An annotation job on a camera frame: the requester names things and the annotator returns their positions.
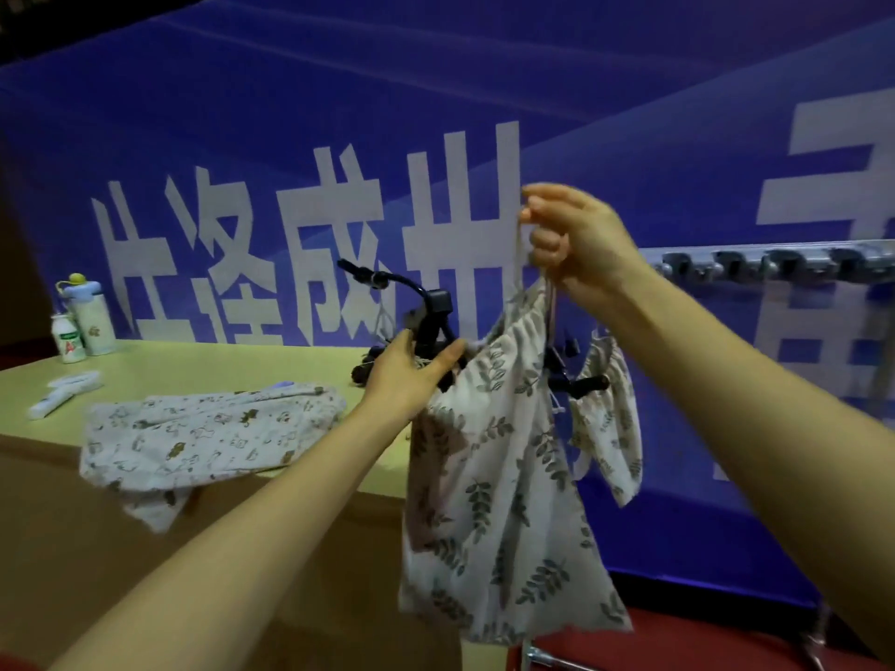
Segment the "drying rack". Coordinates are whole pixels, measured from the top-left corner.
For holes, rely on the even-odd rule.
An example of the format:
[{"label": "drying rack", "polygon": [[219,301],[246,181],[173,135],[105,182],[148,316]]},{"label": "drying rack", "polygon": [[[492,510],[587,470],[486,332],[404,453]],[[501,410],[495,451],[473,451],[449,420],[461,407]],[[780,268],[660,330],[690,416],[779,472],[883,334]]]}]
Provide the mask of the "drying rack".
[{"label": "drying rack", "polygon": [[[655,247],[640,250],[657,273],[682,286],[730,281],[760,286],[766,281],[789,281],[811,286],[834,281],[878,284],[895,281],[895,240],[839,240],[828,242],[781,242],[769,244],[715,245],[708,247]],[[882,416],[895,375],[895,302],[889,319],[869,394],[867,412]],[[832,610],[826,601],[818,606],[812,631],[805,634],[801,653],[812,671],[824,671],[822,652]],[[599,671],[555,657],[536,647],[531,639],[522,644],[521,671],[531,665],[569,671]]]}]

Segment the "water bottle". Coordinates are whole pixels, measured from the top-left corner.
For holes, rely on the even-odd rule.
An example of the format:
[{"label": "water bottle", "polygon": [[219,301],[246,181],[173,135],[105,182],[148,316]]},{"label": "water bottle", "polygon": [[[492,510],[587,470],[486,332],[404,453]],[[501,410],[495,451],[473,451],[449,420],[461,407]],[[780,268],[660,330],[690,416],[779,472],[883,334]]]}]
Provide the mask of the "water bottle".
[{"label": "water bottle", "polygon": [[84,352],[81,333],[74,326],[72,319],[65,313],[56,313],[50,319],[53,320],[50,333],[59,349],[62,362],[81,362],[86,359],[87,353]]},{"label": "water bottle", "polygon": [[80,273],[72,273],[68,280],[58,282],[56,289],[81,328],[87,353],[105,355],[115,350],[115,330],[112,329],[106,297],[99,282],[88,280]]}]

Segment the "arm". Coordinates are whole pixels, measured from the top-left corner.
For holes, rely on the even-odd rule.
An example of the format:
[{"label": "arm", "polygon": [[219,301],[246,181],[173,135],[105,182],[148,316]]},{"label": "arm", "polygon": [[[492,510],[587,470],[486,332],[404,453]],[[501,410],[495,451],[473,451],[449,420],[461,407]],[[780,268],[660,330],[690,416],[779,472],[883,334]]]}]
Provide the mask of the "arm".
[{"label": "arm", "polygon": [[456,342],[417,370],[411,344],[402,332],[340,426],[140,582],[54,671],[241,668],[352,492],[463,353]]},{"label": "arm", "polygon": [[655,274],[607,205],[552,184],[528,192],[532,260],[610,327],[833,608],[895,662],[895,434]]}]

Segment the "leaf print fabric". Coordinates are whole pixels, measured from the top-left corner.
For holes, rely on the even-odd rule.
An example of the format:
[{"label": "leaf print fabric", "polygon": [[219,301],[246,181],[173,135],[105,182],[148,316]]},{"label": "leaf print fabric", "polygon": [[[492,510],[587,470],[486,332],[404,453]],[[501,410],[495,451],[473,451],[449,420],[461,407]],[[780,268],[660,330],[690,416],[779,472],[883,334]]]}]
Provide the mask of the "leaf print fabric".
[{"label": "leaf print fabric", "polygon": [[600,374],[610,379],[609,390],[569,400],[573,424],[570,443],[597,463],[613,498],[623,507],[637,494],[643,479],[637,403],[625,358],[615,339],[594,335],[579,378]]},{"label": "leaf print fabric", "polygon": [[81,475],[96,486],[114,485],[128,514],[163,532],[194,486],[295,461],[336,424],[344,406],[335,390],[301,383],[97,404]]},{"label": "leaf print fabric", "polygon": [[553,431],[549,295],[516,297],[413,423],[400,609],[476,643],[630,628]]}]

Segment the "printed cloth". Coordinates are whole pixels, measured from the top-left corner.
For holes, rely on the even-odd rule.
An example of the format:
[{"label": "printed cloth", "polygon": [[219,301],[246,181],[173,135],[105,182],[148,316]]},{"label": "printed cloth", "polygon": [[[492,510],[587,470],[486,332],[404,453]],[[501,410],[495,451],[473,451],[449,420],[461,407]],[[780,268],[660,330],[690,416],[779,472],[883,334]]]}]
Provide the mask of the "printed cloth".
[{"label": "printed cloth", "polygon": [[476,643],[631,628],[554,434],[551,299],[543,279],[515,297],[413,423],[400,609]]},{"label": "printed cloth", "polygon": [[579,400],[569,400],[572,412],[572,439],[582,451],[575,462],[573,477],[580,479],[591,462],[623,507],[640,490],[643,479],[643,443],[633,383],[625,357],[611,336],[594,333],[585,366],[578,378],[605,374],[610,380],[606,391],[591,391]]},{"label": "printed cloth", "polygon": [[96,404],[81,476],[118,492],[126,513],[164,532],[193,487],[294,462],[344,408],[334,389],[313,383]]}]

